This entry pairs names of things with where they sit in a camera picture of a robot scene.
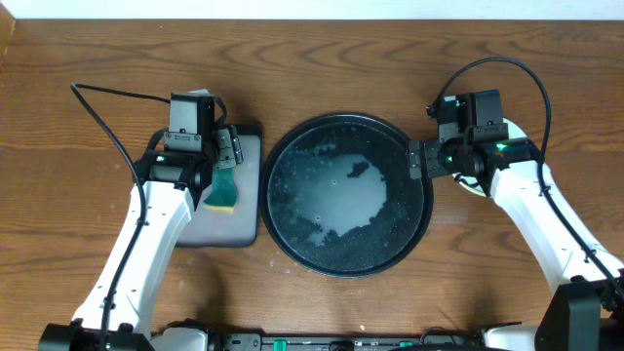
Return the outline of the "mint green plate front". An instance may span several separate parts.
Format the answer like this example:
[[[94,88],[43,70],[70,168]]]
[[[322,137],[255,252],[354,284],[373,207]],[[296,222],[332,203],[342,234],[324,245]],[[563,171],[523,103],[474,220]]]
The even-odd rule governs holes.
[[[504,118],[503,122],[507,124],[510,139],[527,137],[527,134],[513,121]],[[493,177],[493,172],[496,167],[496,161],[493,161],[490,155],[486,155],[485,149],[481,148],[480,151],[481,156],[484,156],[485,166],[485,171],[481,175],[470,176],[464,173],[453,173],[452,177],[453,180],[466,191],[483,198],[488,198],[489,195],[481,186],[481,183],[485,182],[486,184],[491,184],[491,178]]]

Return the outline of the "green sponge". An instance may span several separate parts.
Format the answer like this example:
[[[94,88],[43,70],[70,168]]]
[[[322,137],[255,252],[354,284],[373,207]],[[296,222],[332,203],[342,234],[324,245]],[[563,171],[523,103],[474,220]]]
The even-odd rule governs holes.
[[[233,213],[238,201],[238,190],[233,168],[213,171],[212,191],[203,201],[207,210]]]

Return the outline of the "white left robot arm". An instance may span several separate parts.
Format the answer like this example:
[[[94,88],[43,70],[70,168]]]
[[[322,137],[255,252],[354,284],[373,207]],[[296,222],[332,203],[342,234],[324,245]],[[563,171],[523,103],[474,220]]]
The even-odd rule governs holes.
[[[41,350],[217,350],[217,334],[186,319],[151,333],[172,252],[243,248],[257,234],[262,134],[236,125],[217,134],[216,160],[184,152],[162,130],[136,163],[126,220],[97,283],[67,325],[49,324]]]

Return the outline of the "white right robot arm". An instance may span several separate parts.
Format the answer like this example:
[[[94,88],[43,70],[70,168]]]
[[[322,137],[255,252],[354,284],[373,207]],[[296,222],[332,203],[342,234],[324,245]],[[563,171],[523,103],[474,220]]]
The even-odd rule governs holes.
[[[623,262],[589,231],[525,136],[409,144],[411,177],[469,176],[517,226],[552,293],[536,327],[483,331],[488,350],[620,350]]]

